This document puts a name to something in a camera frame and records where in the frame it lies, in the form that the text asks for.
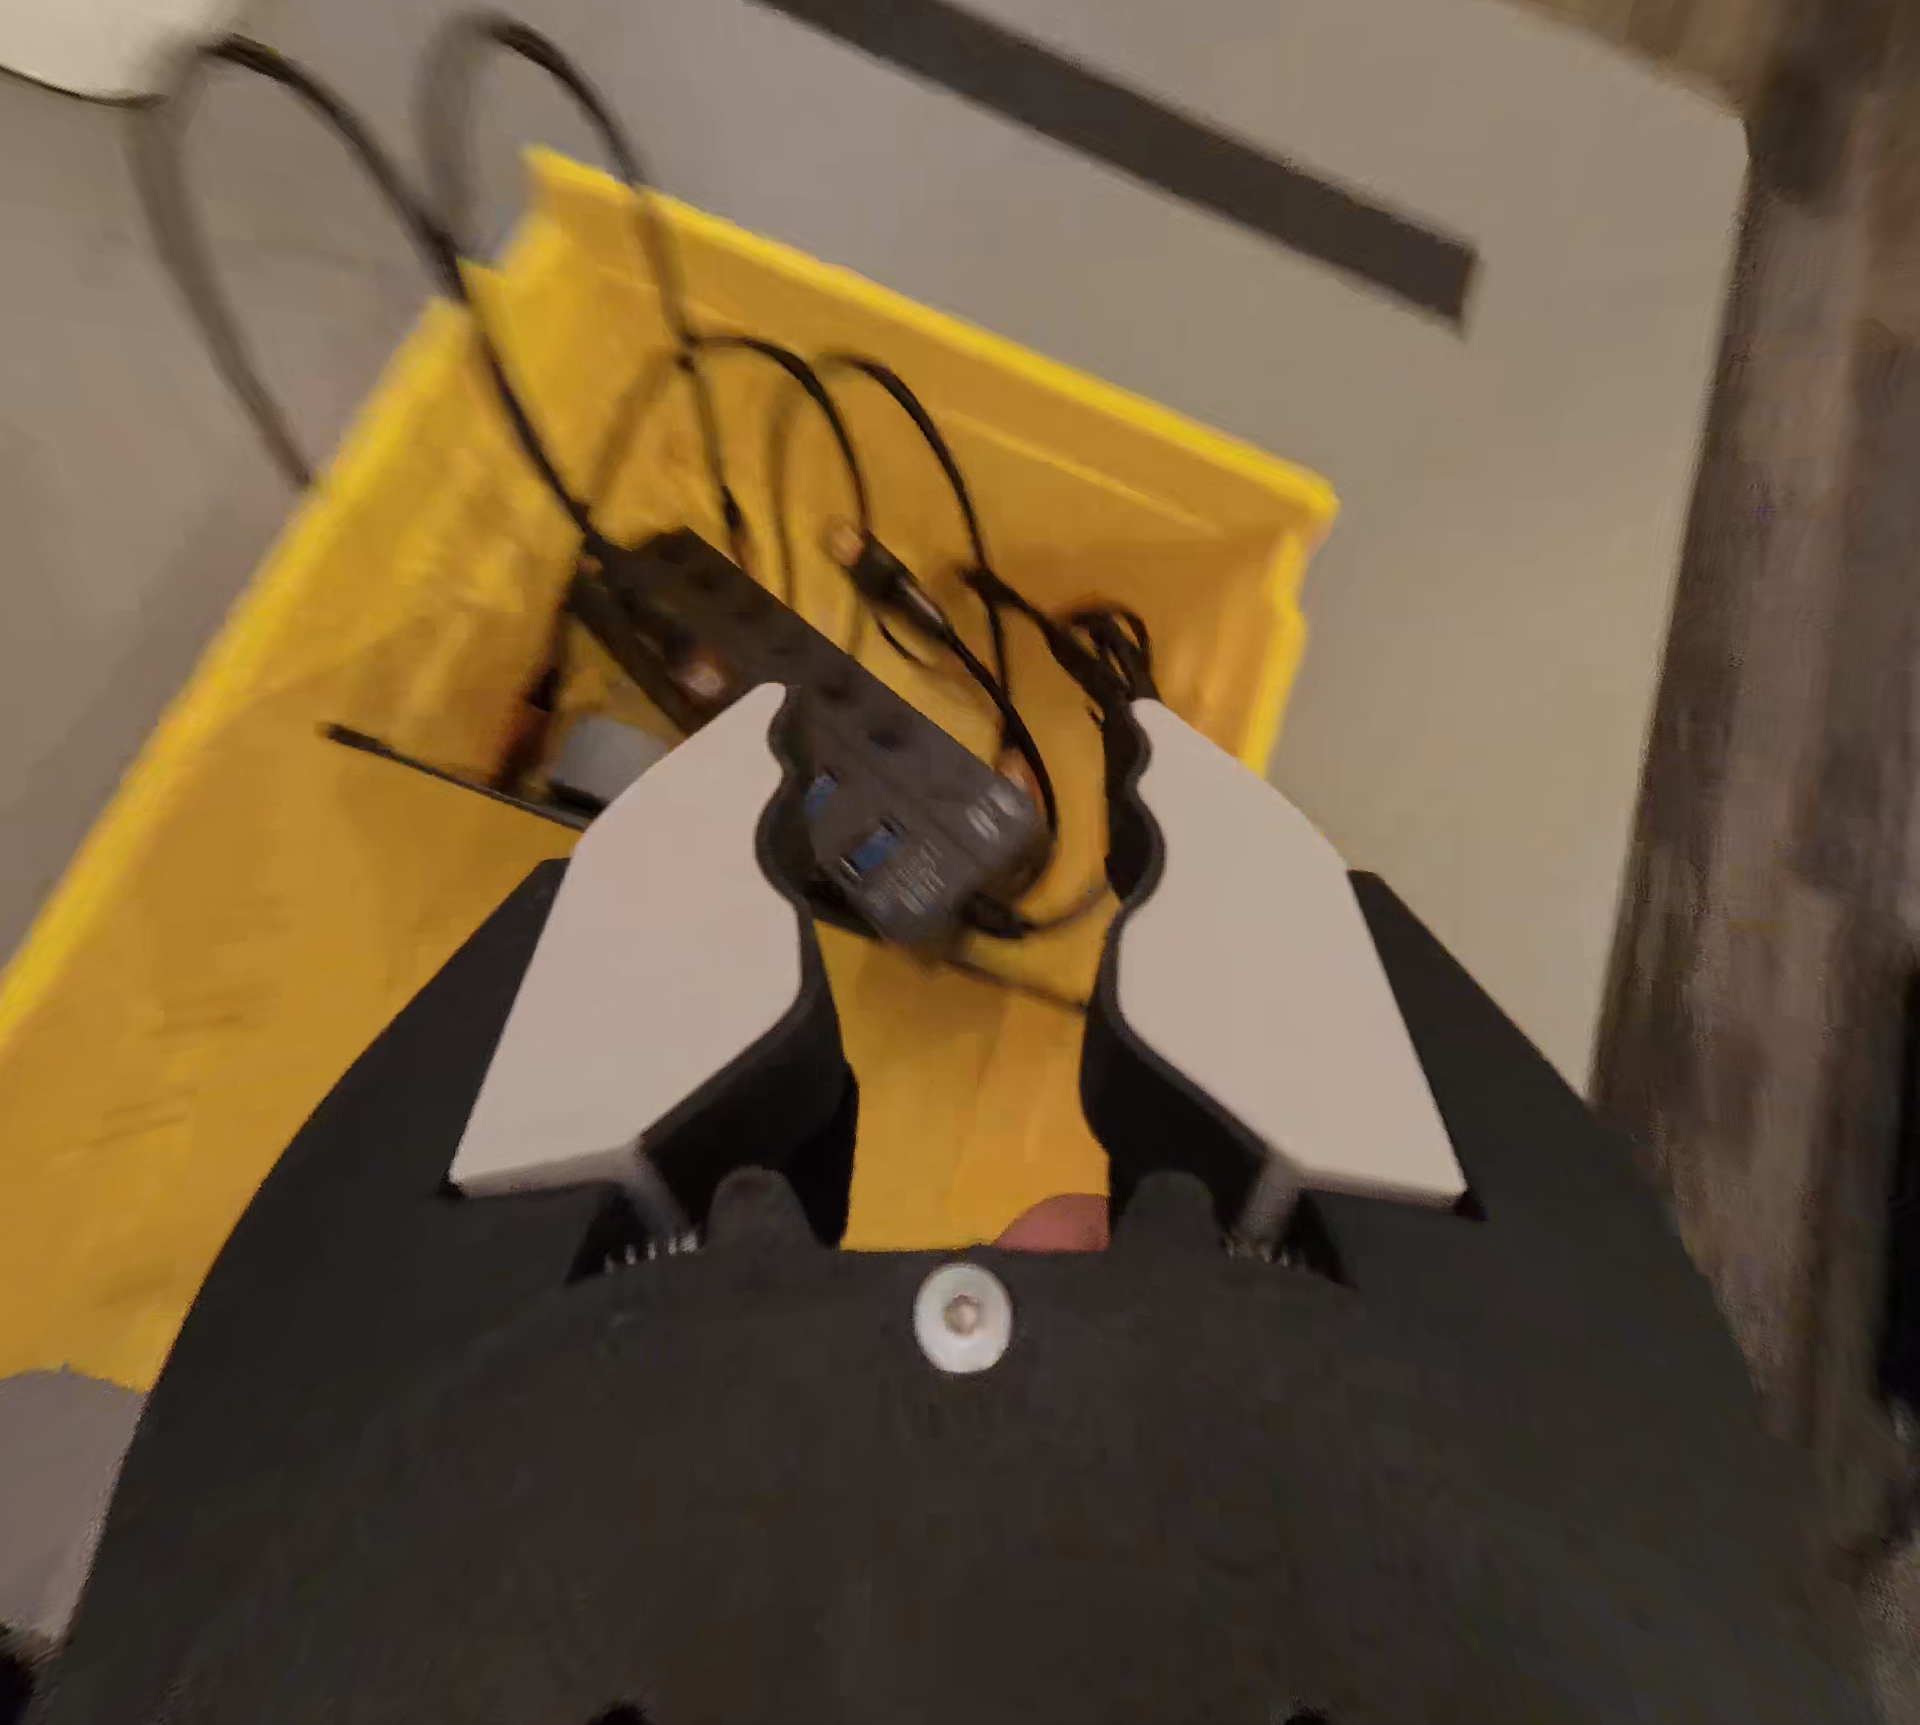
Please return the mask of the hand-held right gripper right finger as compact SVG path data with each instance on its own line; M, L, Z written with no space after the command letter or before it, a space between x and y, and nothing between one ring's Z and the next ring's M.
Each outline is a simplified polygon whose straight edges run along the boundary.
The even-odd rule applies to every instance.
M1080 1104L1121 1227L1160 1177L1231 1243L1304 1193L1454 1212L1468 1193L1348 866L1160 702L1106 725L1108 883Z

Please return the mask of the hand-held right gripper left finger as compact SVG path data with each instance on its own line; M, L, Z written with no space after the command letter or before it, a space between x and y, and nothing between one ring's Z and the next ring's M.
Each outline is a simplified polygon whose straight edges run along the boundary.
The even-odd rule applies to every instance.
M610 1188L654 1243L739 1170L817 1238L853 1209L858 1078L821 929L776 862L790 695L754 687L578 837L452 1150L468 1199Z

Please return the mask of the black power strip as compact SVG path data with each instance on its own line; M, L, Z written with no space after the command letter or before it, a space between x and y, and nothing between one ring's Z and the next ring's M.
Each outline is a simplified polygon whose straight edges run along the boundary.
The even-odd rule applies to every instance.
M776 687L772 858L823 920L950 961L1037 874L1037 800L699 534L583 559L567 612L677 737Z

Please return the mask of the yellow plastic bin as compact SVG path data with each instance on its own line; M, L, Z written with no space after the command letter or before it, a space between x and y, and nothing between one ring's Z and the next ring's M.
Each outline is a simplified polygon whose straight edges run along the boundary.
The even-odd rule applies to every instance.
M690 420L625 406L662 334L622 184L544 150L524 169L508 258L472 281L547 448L592 490L625 434L599 487L610 534L717 537ZM662 220L706 323L895 367L1012 585L1136 608L1165 702L1264 774L1339 509L1326 477L681 200ZM572 548L462 318L431 308L5 976L5 1376L150 1392L305 1118L572 848L323 737L353 725L497 765ZM971 1245L1050 1193L1106 1192L1068 1000L1108 916L981 952L1050 997L823 934L861 1082L848 1245Z

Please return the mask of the small grey plug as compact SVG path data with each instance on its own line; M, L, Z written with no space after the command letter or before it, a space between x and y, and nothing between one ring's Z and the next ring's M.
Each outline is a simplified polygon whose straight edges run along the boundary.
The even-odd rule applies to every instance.
M544 769L544 800L592 825L670 748L676 737L659 737L655 731L606 712L583 716L564 731Z

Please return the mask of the person's right hand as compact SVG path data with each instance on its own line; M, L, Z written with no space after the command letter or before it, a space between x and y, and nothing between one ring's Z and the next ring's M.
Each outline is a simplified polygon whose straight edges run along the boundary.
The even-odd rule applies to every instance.
M1003 1253L1100 1253L1113 1238L1108 1193L1052 1193L996 1232Z

